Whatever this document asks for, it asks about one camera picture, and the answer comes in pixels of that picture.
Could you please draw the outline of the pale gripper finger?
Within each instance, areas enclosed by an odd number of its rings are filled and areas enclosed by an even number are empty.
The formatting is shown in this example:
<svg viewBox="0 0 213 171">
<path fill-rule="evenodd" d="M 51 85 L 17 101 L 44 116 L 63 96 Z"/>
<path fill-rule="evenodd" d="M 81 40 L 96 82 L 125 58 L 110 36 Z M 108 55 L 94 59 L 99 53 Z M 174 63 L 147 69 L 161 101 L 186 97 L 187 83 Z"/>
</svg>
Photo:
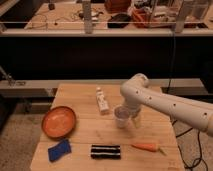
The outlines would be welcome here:
<svg viewBox="0 0 213 171">
<path fill-rule="evenodd" d="M 140 128 L 141 127 L 141 116 L 137 115 L 132 118 L 132 122 L 135 128 Z"/>
</svg>

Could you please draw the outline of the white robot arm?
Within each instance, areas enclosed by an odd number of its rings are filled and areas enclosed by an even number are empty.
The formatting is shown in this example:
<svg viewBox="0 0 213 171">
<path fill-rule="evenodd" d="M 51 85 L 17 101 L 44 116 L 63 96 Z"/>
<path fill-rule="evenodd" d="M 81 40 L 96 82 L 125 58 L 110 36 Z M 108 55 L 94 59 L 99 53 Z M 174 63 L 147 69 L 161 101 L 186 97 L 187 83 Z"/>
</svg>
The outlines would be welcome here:
<svg viewBox="0 0 213 171">
<path fill-rule="evenodd" d="M 148 85 L 148 78 L 141 73 L 121 85 L 123 105 L 132 117 L 145 105 L 213 137 L 213 104 L 156 92 Z"/>
</svg>

